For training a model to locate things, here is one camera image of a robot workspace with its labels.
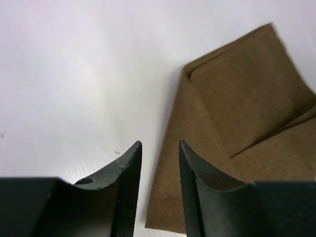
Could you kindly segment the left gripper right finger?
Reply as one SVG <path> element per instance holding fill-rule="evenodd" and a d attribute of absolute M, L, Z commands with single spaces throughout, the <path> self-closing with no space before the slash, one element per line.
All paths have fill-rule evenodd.
<path fill-rule="evenodd" d="M 189 237 L 313 237 L 316 184 L 245 183 L 179 143 L 179 168 Z"/>

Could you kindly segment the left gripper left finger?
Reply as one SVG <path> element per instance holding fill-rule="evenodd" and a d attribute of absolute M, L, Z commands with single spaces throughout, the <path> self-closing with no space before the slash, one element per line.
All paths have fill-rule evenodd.
<path fill-rule="evenodd" d="M 3 237 L 131 237 L 142 144 L 74 184 L 56 177 L 0 180 Z"/>

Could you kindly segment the brown cloth napkin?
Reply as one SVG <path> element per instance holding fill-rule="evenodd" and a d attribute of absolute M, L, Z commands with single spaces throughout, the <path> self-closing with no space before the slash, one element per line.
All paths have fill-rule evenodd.
<path fill-rule="evenodd" d="M 186 232 L 181 140 L 244 182 L 315 179 L 316 96 L 273 24 L 183 68 L 149 198 L 148 229 Z"/>

